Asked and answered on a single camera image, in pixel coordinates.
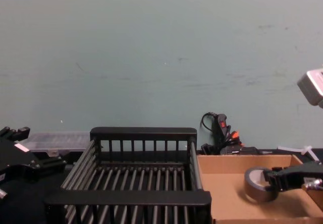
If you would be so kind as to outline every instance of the white zip tie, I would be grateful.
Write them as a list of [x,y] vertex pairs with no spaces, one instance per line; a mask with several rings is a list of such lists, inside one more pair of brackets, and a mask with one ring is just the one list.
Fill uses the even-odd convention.
[[304,148],[302,148],[302,149],[278,146],[277,149],[289,151],[289,152],[300,152],[302,155],[304,155],[305,153],[308,152],[314,161],[319,161],[318,157],[312,151],[312,146],[304,146]]

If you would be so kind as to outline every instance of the roll of tape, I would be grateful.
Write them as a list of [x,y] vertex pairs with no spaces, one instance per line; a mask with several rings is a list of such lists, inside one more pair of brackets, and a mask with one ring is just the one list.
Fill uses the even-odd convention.
[[265,167],[253,167],[244,174],[244,188],[246,194],[257,202],[275,200],[278,191],[265,181],[263,171],[269,170]]

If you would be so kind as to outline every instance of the cardboard box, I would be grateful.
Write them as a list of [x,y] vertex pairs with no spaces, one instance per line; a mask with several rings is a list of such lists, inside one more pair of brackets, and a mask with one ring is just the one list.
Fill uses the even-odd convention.
[[302,189],[279,193],[276,200],[255,203],[244,192],[244,173],[251,167],[287,167],[301,164],[291,155],[198,156],[204,190],[212,196],[216,224],[318,224],[323,223],[323,195]]

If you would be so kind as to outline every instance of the teal wall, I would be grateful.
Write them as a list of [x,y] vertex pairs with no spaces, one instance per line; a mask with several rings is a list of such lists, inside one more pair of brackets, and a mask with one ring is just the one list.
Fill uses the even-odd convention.
[[[323,0],[0,0],[1,125],[199,128],[322,146],[296,86],[323,59]],[[199,144],[208,133],[199,131]]]

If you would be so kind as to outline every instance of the black wire basket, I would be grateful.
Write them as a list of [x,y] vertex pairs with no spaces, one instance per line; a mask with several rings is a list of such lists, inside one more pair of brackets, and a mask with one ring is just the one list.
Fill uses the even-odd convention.
[[47,223],[211,223],[196,136],[193,128],[92,129],[61,189],[44,201]]

